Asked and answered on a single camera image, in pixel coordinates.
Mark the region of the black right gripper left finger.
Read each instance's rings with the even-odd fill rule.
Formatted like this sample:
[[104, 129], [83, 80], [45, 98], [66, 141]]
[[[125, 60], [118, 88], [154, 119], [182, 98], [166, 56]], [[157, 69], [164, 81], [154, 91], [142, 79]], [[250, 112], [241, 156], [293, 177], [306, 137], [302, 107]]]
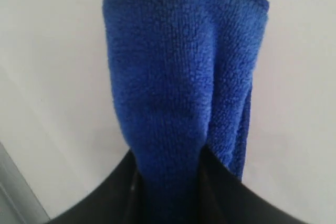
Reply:
[[128, 151], [112, 173], [88, 196], [48, 222], [147, 223], [144, 181], [133, 153]]

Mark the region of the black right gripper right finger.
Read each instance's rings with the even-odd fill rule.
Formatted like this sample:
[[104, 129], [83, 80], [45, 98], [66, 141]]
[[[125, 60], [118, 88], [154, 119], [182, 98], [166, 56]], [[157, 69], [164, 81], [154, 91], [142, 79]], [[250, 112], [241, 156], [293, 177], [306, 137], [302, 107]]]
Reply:
[[317, 219], [322, 208], [312, 202], [311, 192], [294, 185], [285, 173], [257, 183], [270, 195], [284, 199], [288, 209], [246, 187], [204, 147], [198, 169], [198, 223], [335, 223], [335, 216]]

